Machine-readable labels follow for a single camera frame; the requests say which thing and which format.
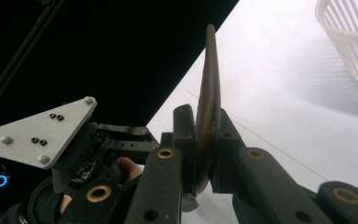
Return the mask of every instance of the brown curved object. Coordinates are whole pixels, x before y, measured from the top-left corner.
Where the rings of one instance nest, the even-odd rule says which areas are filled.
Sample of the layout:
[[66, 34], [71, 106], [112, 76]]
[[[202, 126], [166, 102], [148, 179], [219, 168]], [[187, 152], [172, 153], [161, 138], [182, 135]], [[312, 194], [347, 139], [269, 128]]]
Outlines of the brown curved object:
[[202, 193], [216, 158], [220, 134], [220, 81], [215, 30], [207, 26], [205, 63], [197, 112], [197, 181], [196, 193]]

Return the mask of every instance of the blue ring light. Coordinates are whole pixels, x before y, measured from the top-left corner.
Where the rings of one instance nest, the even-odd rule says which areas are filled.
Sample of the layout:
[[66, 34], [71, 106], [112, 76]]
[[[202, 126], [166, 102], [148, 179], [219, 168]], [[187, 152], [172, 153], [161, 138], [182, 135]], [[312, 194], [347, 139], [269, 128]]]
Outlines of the blue ring light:
[[5, 184], [7, 184], [7, 176], [0, 175], [0, 188], [2, 188]]

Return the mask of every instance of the screw hole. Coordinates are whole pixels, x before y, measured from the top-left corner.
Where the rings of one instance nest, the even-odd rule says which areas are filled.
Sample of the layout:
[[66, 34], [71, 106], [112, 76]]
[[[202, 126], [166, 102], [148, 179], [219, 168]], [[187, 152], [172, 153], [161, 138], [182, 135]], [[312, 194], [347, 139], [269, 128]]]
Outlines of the screw hole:
[[333, 189], [333, 194], [344, 203], [358, 204], [358, 194], [353, 190], [335, 188]]
[[170, 149], [162, 149], [158, 152], [158, 156], [162, 159], [168, 159], [173, 156], [173, 151]]
[[105, 193], [106, 193], [106, 190], [104, 190], [104, 189], [96, 189], [92, 192], [92, 196], [101, 197], [101, 196], [104, 196]]
[[248, 151], [248, 156], [258, 160], [263, 159], [266, 155], [264, 155], [264, 153], [259, 150], [251, 149]]
[[144, 217], [147, 221], [155, 221], [156, 219], [158, 219], [158, 211], [148, 210], [145, 212]]
[[57, 120], [58, 120], [58, 121], [63, 120], [63, 115], [58, 115], [58, 116], [57, 116]]
[[33, 138], [31, 138], [31, 142], [37, 143], [37, 142], [39, 142], [39, 139], [37, 137], [33, 137]]
[[296, 211], [296, 217], [302, 222], [312, 223], [312, 217], [303, 211]]
[[40, 140], [39, 144], [40, 146], [45, 146], [48, 143], [45, 139]]
[[105, 200], [112, 193], [108, 185], [95, 186], [87, 193], [87, 200], [91, 203], [98, 203]]

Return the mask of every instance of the brass insert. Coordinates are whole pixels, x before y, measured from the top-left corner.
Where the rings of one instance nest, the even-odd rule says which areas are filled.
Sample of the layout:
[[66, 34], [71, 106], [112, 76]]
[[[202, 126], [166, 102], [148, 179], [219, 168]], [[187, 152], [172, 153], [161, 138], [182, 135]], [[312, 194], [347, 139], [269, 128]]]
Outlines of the brass insert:
[[248, 150], [248, 156], [252, 159], [260, 160], [263, 159], [266, 155], [262, 151], [251, 149]]
[[333, 194], [344, 203], [358, 204], [358, 195], [353, 190], [334, 188]]
[[162, 159], [169, 159], [173, 156], [173, 151], [171, 149], [162, 149], [160, 150], [157, 155]]
[[112, 189], [108, 185], [99, 185], [87, 192], [87, 200], [91, 203], [99, 203], [105, 200], [112, 193]]

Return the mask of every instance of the black metal frame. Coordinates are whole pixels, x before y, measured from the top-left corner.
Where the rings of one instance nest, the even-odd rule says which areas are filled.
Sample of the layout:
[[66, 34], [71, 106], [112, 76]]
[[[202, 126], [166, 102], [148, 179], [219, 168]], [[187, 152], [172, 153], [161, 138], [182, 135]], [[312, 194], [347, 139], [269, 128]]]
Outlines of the black metal frame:
[[[140, 177], [124, 185], [101, 178], [90, 182], [76, 194], [60, 223], [180, 223], [182, 211], [197, 207], [198, 139], [190, 105], [177, 107], [173, 119], [173, 133], [162, 135]], [[304, 189], [266, 150], [246, 147], [223, 109], [221, 120], [209, 179], [214, 193], [233, 194], [240, 223], [358, 224], [356, 187], [327, 182], [317, 194]], [[111, 193], [92, 203], [88, 195], [102, 186]]]

